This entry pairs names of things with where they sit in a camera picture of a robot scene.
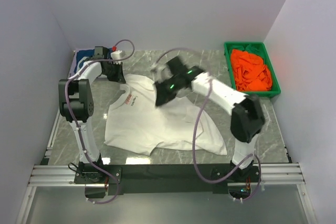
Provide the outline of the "white t-shirt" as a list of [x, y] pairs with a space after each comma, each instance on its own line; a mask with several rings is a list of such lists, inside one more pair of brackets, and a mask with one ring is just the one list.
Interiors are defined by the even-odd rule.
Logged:
[[199, 107], [188, 98], [175, 98], [157, 108], [153, 80], [136, 74], [125, 80], [120, 85], [124, 93], [109, 106], [105, 145], [147, 156], [155, 148], [227, 154], [223, 137], [206, 112], [195, 124]]

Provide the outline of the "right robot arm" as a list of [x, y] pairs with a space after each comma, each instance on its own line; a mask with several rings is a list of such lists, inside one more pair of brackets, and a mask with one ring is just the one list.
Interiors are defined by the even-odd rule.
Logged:
[[187, 67], [178, 56], [164, 65], [154, 63], [151, 70], [156, 75], [156, 107], [174, 100], [180, 90], [191, 89], [230, 115], [235, 148], [231, 160], [233, 169], [229, 175], [248, 176], [253, 165], [255, 143], [265, 123], [259, 97], [234, 90], [198, 66]]

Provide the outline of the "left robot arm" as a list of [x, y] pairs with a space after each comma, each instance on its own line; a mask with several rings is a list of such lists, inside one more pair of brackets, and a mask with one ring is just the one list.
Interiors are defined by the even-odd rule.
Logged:
[[93, 56], [86, 59], [76, 73], [58, 83], [59, 111], [70, 124], [79, 147], [76, 175], [98, 182], [113, 175], [104, 167], [101, 153], [94, 140], [91, 117], [94, 101], [91, 84], [100, 76], [109, 81], [125, 83], [122, 60], [125, 52], [117, 46], [111, 49], [96, 47]]

